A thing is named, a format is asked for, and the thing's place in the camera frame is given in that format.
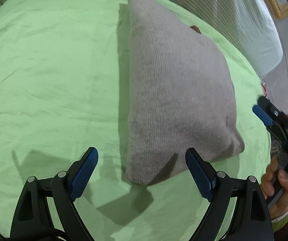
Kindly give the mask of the yellow white sleeve cuff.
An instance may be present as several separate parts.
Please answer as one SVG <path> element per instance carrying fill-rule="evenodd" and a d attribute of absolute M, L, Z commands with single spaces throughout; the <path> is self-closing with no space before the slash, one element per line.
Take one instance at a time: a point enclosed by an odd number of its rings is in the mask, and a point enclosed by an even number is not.
<path fill-rule="evenodd" d="M 277 232 L 281 230 L 288 223 L 288 210 L 283 215 L 275 219 L 272 219 L 271 222 L 272 222 L 273 232 Z"/>

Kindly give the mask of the beige knit sweater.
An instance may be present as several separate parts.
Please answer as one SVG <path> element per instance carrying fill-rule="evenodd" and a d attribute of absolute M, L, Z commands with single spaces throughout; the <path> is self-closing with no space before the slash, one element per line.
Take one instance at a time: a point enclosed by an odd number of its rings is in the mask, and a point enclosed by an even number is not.
<path fill-rule="evenodd" d="M 184 170 L 194 148 L 204 160 L 242 153 L 235 90 L 226 59 L 155 0 L 130 11 L 128 158 L 125 175 L 149 186 Z"/>

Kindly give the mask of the light green bed sheet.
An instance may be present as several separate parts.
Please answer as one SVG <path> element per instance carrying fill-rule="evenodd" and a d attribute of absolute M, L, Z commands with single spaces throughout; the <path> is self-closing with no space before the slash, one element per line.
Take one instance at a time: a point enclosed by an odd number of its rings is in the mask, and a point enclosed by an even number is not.
<path fill-rule="evenodd" d="M 76 206 L 96 240 L 188 240 L 208 202 L 188 171 L 124 179 L 127 0 L 7 0 L 0 8 L 0 233 L 26 179 L 52 177 L 89 146 L 99 163 Z"/>

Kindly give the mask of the grey striped headboard cushion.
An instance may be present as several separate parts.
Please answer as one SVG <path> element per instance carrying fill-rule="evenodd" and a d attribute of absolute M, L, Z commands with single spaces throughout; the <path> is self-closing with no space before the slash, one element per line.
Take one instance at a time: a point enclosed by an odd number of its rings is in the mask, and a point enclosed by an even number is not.
<path fill-rule="evenodd" d="M 283 58 L 279 34 L 264 0 L 170 0 L 229 40 L 263 79 Z"/>

